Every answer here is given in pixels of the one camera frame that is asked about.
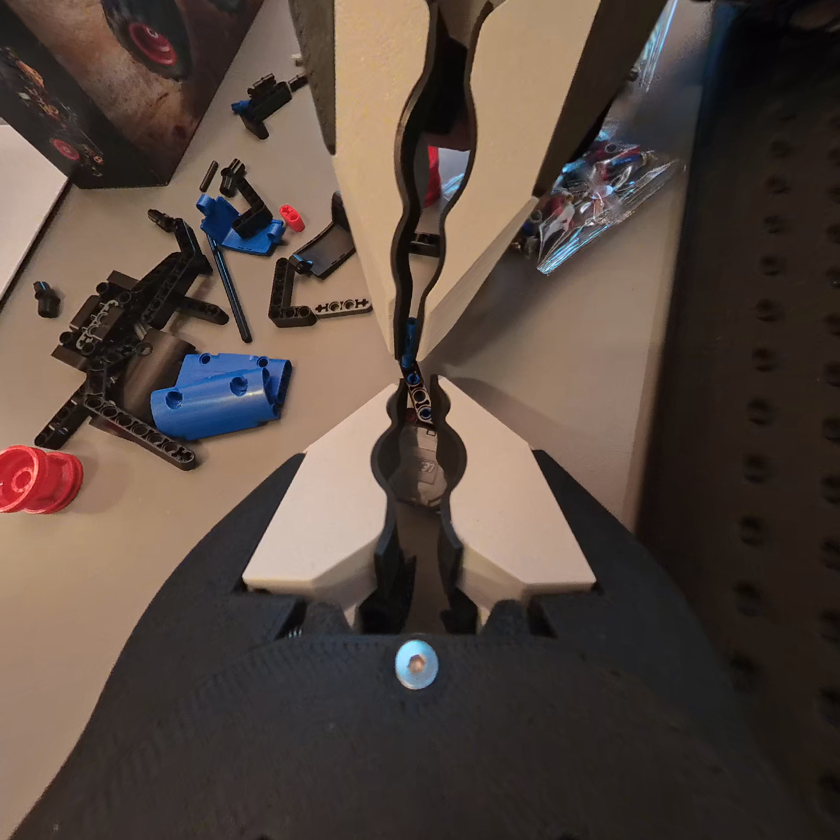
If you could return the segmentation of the dark perforated panel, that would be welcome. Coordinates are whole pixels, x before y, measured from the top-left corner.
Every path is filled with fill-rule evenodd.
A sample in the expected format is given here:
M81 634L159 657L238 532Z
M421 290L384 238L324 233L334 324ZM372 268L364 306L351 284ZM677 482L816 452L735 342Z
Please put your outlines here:
M838 2L719 2L641 539L838 838Z

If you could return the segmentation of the dark long axle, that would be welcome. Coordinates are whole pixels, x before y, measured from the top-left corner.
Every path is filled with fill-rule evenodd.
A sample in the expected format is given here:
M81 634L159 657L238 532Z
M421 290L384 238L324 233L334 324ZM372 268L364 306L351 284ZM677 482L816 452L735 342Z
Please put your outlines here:
M230 274L230 270L226 258L224 257L223 250L221 249L218 242L210 234L205 233L205 237L207 239L209 248L211 249L216 264L217 272L222 281L227 301L231 313L234 317L234 321L240 339L246 344L251 344L253 342L253 335L250 331L249 324L245 316L245 311L243 309L242 302L239 298L233 278Z

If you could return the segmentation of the grey desk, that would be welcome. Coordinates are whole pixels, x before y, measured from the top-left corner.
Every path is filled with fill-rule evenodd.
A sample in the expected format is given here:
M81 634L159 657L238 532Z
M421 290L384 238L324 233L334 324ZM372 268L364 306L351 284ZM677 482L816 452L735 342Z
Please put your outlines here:
M648 433L683 219L709 11L676 6L645 103L626 138L679 157L684 170L630 218L551 275L507 254L430 355L439 372L533 447L549 452L626 528L636 529ZM230 111L267 72L293 73L286 2L266 2L161 188L71 187L2 309L2 447L31 445L77 389L79 371L52 358L69 319L112 270L141 277L174 249L149 208L196 225L211 160L243 160L257 191L329 221L338 186L309 90L257 141ZM51 516L2 516L2 838L65 762L147 605L209 530L290 456L397 378L375 318L278 330L267 318L272 260L228 265L253 332L252 352L289 358L279 423L213 438L183 472L84 426L68 449L85 478ZM60 291L61 314L37 314L33 283Z

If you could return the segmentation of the blue curved shell panel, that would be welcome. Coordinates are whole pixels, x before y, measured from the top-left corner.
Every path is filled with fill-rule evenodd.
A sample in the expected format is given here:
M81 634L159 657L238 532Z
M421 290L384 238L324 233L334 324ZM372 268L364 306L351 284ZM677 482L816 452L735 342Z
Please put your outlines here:
M155 427L187 441L231 434L280 418L289 360L246 353L189 353L173 385L150 395Z

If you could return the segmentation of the black bent beam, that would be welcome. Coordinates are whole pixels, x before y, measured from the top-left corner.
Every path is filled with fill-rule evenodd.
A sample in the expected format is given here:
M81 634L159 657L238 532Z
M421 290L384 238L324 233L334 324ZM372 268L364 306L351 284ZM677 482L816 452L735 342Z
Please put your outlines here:
M244 176L237 179L238 193L246 200L248 209L236 216L232 230L243 240L251 239L261 233L272 222L272 214L257 191Z

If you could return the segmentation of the printed toy set box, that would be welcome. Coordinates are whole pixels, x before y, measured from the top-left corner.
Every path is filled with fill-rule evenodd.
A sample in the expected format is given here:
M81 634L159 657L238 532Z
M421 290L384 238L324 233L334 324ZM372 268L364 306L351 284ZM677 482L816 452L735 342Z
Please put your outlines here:
M2 120L79 188L164 186L262 4L2 1Z

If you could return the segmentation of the blue flat panel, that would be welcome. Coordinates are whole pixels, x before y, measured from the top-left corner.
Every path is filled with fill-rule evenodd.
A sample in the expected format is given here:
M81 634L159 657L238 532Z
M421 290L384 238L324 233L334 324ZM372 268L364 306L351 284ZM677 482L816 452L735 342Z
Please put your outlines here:
M280 243L286 231L286 223L280 218L271 218L253 236L243 238L234 230L233 222L241 213L225 197L211 197L202 193L196 208L203 215L201 229L217 245L238 253L252 256L269 256Z

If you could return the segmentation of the black curved shell panel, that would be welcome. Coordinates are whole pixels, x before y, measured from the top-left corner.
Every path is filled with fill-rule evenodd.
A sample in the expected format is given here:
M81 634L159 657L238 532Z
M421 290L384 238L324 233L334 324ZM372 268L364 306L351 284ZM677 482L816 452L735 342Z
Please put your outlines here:
M152 422L152 392L175 384L184 358L194 354L196 347L158 329L150 329L141 344L140 354L127 365L116 402L124 411L148 424Z

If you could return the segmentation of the black beam chassis assembly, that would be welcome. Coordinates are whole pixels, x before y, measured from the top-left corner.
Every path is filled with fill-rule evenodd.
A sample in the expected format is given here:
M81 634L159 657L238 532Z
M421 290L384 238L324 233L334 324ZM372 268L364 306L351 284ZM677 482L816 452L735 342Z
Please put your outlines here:
M52 356L85 378L36 436L36 447L60 450L89 421L179 470L197 467L196 454L180 438L163 434L153 421L145 423L116 402L127 365L140 354L150 329L166 332L174 316L228 322L225 310L188 295L199 276L213 271L193 229L175 217L174 233L168 234L175 238L176 251L138 280L113 271L59 336Z

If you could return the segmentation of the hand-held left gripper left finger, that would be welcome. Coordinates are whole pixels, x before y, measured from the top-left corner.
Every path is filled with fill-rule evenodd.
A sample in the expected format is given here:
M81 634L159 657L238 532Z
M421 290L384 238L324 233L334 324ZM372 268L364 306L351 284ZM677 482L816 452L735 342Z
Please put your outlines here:
M398 388L388 385L305 449L243 572L248 590L328 603L361 626L388 507L372 456L392 426Z

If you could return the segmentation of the small bag of red parts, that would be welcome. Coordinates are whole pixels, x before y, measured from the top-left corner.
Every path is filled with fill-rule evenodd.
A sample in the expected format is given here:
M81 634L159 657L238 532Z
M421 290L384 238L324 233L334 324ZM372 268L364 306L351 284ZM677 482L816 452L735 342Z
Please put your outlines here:
M563 167L510 242L512 253L532 260L544 275L630 218L685 168L679 157L627 139L655 81L676 6L665 3L594 138Z

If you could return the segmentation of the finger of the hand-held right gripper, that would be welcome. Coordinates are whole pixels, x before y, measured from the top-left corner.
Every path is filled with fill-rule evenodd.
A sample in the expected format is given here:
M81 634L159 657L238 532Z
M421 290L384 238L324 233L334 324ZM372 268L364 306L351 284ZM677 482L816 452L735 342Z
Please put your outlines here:
M469 172L443 219L444 256L418 313L421 361L468 307L534 209L538 174L601 2L507 1L479 28L469 72Z
M333 167L386 346L405 348L408 242L423 208L415 159L440 36L438 2L336 2Z

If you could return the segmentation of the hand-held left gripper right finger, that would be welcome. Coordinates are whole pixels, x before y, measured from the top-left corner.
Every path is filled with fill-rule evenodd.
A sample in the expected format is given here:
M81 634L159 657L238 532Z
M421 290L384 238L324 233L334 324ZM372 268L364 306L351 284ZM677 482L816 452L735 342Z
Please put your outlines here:
M438 561L458 620L481 626L503 602L590 592L595 573L529 443L443 376L434 422L447 482Z

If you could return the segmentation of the white stand base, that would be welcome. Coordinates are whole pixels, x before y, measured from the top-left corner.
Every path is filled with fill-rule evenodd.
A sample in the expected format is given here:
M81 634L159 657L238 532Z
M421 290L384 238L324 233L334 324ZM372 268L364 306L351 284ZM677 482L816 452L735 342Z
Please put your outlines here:
M2 122L2 296L10 288L27 252L66 186L67 177L10 125Z

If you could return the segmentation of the black curved mudguard panel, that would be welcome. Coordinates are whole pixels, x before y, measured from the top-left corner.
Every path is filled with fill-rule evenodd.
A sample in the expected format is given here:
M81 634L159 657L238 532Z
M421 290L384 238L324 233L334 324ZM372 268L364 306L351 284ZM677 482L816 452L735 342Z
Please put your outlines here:
M298 274L324 280L354 254L355 245L343 199L340 192L334 192L330 224L288 260Z

